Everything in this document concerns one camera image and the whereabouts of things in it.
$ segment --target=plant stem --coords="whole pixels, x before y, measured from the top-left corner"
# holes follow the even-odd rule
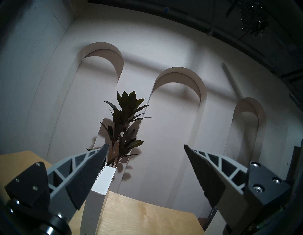
[[[118,142],[117,147],[116,147],[116,150],[115,150],[115,155],[116,155],[116,156],[118,156],[118,154],[117,154],[118,148],[119,148],[119,142]]]
[[[114,146],[112,145],[111,151],[109,152],[108,161],[111,160],[113,154]]]
[[[117,161],[116,161],[116,165],[115,165],[115,168],[117,168],[117,164],[118,164],[118,162],[119,162],[119,157],[117,157]]]

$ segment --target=white box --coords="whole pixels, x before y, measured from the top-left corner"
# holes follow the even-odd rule
[[[105,166],[98,175],[85,201],[80,227],[80,235],[97,234],[109,193],[109,186],[112,182],[115,172],[115,168]]]

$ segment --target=wooden table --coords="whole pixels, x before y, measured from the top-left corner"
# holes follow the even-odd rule
[[[69,223],[73,235],[80,233],[84,204]],[[204,234],[192,213],[172,210],[109,192],[98,235]]]
[[[8,195],[4,186],[15,176],[37,161],[43,161],[30,151],[0,156],[1,198],[6,201]],[[80,225],[85,203],[76,212],[69,226],[73,235],[80,234]],[[149,235],[149,234],[193,234],[204,231],[194,214],[151,205],[132,198],[109,192],[101,218],[98,235]]]

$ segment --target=ceiling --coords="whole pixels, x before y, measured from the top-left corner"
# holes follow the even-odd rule
[[[262,36],[245,34],[233,0],[88,0],[171,19],[244,52],[281,79],[303,111],[303,12],[300,0],[260,0],[269,12]]]

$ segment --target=bolt head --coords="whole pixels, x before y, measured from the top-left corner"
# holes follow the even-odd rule
[[[254,186],[254,190],[257,192],[257,193],[262,193],[263,192],[263,189],[259,186]]]

